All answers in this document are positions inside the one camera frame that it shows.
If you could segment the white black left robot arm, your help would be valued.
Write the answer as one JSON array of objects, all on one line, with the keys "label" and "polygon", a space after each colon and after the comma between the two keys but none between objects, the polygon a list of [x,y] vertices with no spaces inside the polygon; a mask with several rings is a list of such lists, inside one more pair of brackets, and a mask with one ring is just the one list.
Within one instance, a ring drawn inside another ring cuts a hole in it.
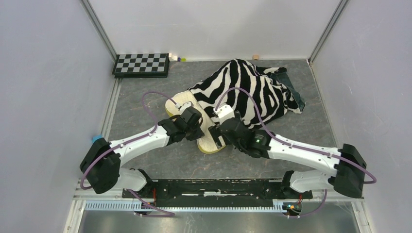
[{"label": "white black left robot arm", "polygon": [[96,194],[113,188],[131,189],[141,198],[150,196],[153,185],[144,172],[125,169],[123,165],[151,150],[204,136],[200,111],[192,106],[181,110],[181,113],[133,136],[110,142],[102,137],[96,139],[79,166],[83,173],[81,188],[93,189]]}]

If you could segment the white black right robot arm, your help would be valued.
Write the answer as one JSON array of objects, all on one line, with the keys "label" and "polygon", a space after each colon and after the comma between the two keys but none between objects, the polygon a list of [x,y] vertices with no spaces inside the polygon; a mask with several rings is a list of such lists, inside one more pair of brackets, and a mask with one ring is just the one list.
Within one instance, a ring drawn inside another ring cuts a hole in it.
[{"label": "white black right robot arm", "polygon": [[311,167],[311,171],[287,171],[281,193],[293,198],[312,190],[331,190],[350,198],[361,198],[367,184],[367,163],[350,144],[342,148],[319,147],[284,138],[265,130],[250,130],[238,118],[209,126],[218,146],[232,145],[253,158],[285,160]]}]

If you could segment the zebra striped pillowcase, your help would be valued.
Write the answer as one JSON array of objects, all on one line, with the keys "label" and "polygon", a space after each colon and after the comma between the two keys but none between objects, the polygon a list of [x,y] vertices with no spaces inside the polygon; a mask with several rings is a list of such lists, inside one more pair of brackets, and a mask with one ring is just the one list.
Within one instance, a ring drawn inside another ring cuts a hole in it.
[{"label": "zebra striped pillowcase", "polygon": [[260,67],[232,59],[205,80],[189,88],[214,121],[213,109],[228,104],[249,129],[261,128],[287,112],[300,114],[305,102],[293,87],[285,67]]}]

